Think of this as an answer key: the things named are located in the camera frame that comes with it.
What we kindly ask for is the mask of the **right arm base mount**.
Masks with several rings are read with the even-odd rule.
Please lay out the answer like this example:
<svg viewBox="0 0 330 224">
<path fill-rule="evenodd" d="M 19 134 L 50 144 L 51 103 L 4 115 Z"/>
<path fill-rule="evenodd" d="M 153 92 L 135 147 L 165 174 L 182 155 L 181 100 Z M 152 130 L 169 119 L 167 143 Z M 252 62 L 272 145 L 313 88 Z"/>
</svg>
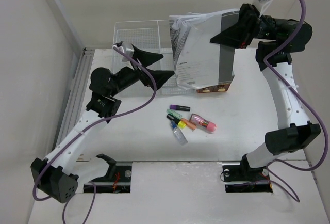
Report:
<svg viewBox="0 0 330 224">
<path fill-rule="evenodd" d="M 240 163 L 224 163 L 220 179 L 226 193 L 273 193 L 266 167 L 245 169 Z"/>
</svg>

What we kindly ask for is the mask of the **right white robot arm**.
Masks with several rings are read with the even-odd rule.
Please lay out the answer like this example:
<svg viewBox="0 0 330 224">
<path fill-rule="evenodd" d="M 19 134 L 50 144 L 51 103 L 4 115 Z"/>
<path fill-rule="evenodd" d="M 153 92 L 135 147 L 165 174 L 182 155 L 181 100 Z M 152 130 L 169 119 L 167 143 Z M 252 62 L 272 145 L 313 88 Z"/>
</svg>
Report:
<svg viewBox="0 0 330 224">
<path fill-rule="evenodd" d="M 262 15 L 252 4 L 243 4 L 237 23 L 210 40 L 235 49 L 245 49 L 253 39 L 260 40 L 255 58 L 271 90 L 278 129 L 267 132 L 264 143 L 232 168 L 246 180 L 278 157 L 306 148 L 321 133 L 319 124 L 310 121 L 297 97 L 293 77 L 291 55 L 304 51 L 311 37 L 312 26 L 307 22 L 276 19 Z"/>
</svg>

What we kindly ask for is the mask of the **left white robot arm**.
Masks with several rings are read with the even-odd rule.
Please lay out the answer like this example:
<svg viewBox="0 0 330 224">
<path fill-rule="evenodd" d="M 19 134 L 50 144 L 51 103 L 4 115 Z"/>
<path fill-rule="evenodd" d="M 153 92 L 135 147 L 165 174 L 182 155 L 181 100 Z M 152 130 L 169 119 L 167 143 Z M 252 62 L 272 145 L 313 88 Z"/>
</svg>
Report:
<svg viewBox="0 0 330 224">
<path fill-rule="evenodd" d="M 124 42 L 114 44 L 113 50 L 126 58 L 130 65 L 117 73 L 104 67 L 92 71 L 89 86 L 92 96 L 80 119 L 51 153 L 44 159 L 36 158 L 30 166 L 34 180 L 32 195 L 36 201 L 41 201 L 37 197 L 37 190 L 44 192 L 47 199 L 67 203 L 76 193 L 82 193 L 84 185 L 92 180 L 112 180 L 116 173 L 116 161 L 111 157 L 99 154 L 83 163 L 78 158 L 112 119 L 146 107 L 154 99 L 157 90 L 174 75 L 174 71 L 148 68 L 163 59 L 162 54 L 143 51 Z M 118 114 L 121 100 L 115 96 L 136 82 L 153 90 L 151 98 L 139 107 Z"/>
</svg>

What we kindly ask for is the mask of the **grey setup guide booklet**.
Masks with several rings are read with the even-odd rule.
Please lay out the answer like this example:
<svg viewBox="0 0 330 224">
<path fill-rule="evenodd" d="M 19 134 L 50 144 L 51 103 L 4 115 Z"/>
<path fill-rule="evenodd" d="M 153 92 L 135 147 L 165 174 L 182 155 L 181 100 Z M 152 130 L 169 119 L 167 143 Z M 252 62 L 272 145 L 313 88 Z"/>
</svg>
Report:
<svg viewBox="0 0 330 224">
<path fill-rule="evenodd" d="M 222 14 L 220 31 L 224 31 L 234 25 L 238 21 L 238 16 L 239 9 L 231 9 L 230 12 Z M 234 54 L 234 48 L 220 45 L 219 84 L 233 80 Z"/>
</svg>

